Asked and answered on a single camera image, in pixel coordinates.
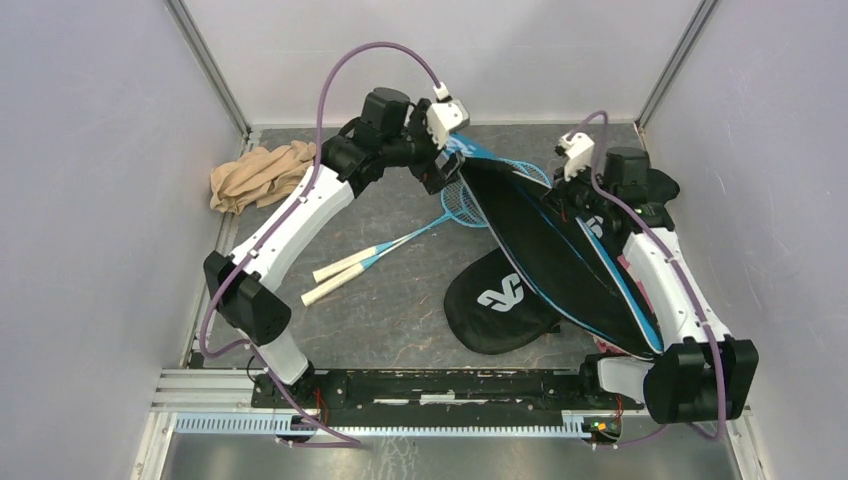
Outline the blue badminton racket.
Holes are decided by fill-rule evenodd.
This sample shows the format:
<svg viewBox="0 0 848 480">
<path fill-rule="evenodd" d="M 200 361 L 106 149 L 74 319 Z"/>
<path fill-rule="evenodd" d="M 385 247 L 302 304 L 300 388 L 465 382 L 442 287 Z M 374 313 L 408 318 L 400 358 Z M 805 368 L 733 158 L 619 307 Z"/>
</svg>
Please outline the blue badminton racket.
<svg viewBox="0 0 848 480">
<path fill-rule="evenodd" d="M 365 272 L 371 266 L 373 266 L 377 261 L 379 261 L 383 257 L 387 256 L 392 251 L 400 248 L 402 245 L 391 249 L 389 252 L 385 253 L 384 255 L 382 255 L 378 259 L 366 260 L 364 263 L 355 264 L 354 266 L 343 270 L 341 273 L 336 274 L 336 275 L 330 277 L 329 279 L 327 279 L 325 281 L 322 281 L 320 283 L 316 283 L 317 286 L 315 288 L 303 293 L 300 296 L 302 304 L 304 306 L 311 306 L 312 304 L 316 303 L 318 300 L 329 295 L 331 292 L 333 292 L 337 288 L 341 287 L 342 285 L 346 284 L 347 282 L 349 282 L 349 281 L 353 280 L 354 278 L 358 277 L 359 275 L 361 275 L 363 272 Z"/>
<path fill-rule="evenodd" d="M 453 221 L 461 226 L 470 228 L 483 228 L 486 226 L 479 209 L 473 205 L 471 194 L 469 193 L 467 185 L 463 181 L 453 183 L 443 190 L 440 194 L 440 201 L 443 213 L 440 217 L 431 221 L 429 224 L 426 224 L 425 226 L 394 240 L 365 248 L 325 267 L 315 270 L 312 272 L 313 279 L 316 283 L 320 283 L 336 274 L 341 273 L 343 270 L 354 266 L 355 264 L 364 263 L 366 260 L 378 259 L 391 249 L 398 247 L 418 235 L 448 221 Z"/>
</svg>

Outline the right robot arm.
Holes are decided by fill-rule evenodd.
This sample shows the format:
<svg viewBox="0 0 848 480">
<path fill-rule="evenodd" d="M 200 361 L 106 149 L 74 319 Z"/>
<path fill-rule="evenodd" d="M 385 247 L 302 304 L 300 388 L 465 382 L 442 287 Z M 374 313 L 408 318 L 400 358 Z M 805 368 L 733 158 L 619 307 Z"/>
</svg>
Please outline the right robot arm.
<svg viewBox="0 0 848 480">
<path fill-rule="evenodd" d="M 733 337 L 686 264 L 666 208 L 678 183 L 639 148 L 613 147 L 599 167 L 590 164 L 593 150 L 556 146 L 563 164 L 554 171 L 553 193 L 615 271 L 633 281 L 628 291 L 654 314 L 661 344 L 642 360 L 611 341 L 612 353 L 587 358 L 578 396 L 602 408 L 620 394 L 644 404 L 658 424 L 722 429 L 745 409 L 759 353 L 752 341 Z"/>
</svg>

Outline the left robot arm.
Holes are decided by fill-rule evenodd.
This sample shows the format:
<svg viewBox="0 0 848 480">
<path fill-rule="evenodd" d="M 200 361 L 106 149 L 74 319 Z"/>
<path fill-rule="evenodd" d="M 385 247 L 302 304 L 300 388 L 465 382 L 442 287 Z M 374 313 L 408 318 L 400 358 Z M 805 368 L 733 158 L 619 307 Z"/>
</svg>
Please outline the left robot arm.
<svg viewBox="0 0 848 480">
<path fill-rule="evenodd" d="M 321 142 L 302 181 L 250 239 L 204 260 L 209 313 L 220 315 L 256 351 L 288 406 L 302 407 L 314 394 L 306 374 L 311 363 L 288 329 L 291 309 L 276 294 L 290 267 L 386 169 L 408 169 L 429 194 L 454 181 L 458 160 L 439 165 L 438 159 L 451 135 L 469 122 L 465 106 L 443 85 L 435 100 L 417 102 L 395 89 L 373 89 L 361 113 Z"/>
</svg>

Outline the black Crossway racket bag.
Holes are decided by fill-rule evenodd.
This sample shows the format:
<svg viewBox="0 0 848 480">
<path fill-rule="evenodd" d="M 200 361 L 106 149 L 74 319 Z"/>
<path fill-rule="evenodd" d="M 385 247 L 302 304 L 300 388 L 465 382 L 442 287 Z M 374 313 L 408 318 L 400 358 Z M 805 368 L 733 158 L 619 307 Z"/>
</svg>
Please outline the black Crossway racket bag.
<svg viewBox="0 0 848 480">
<path fill-rule="evenodd" d="M 466 267 L 448 286 L 448 327 L 468 350 L 499 355 L 560 331 L 564 317 L 521 279 L 506 255 L 494 249 Z"/>
</svg>

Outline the blue Sport racket bag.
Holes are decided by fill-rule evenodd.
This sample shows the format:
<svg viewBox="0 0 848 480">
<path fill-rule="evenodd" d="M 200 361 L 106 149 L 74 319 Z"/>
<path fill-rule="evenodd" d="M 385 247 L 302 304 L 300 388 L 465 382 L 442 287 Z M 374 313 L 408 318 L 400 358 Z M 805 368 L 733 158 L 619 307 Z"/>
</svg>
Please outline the blue Sport racket bag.
<svg viewBox="0 0 848 480">
<path fill-rule="evenodd" d="M 459 181 L 469 188 L 496 249 L 563 322 L 640 359 L 663 352 L 659 321 L 625 269 L 582 219 L 563 220 L 546 205 L 551 186 L 545 174 L 459 134 L 448 151 L 466 159 Z"/>
</svg>

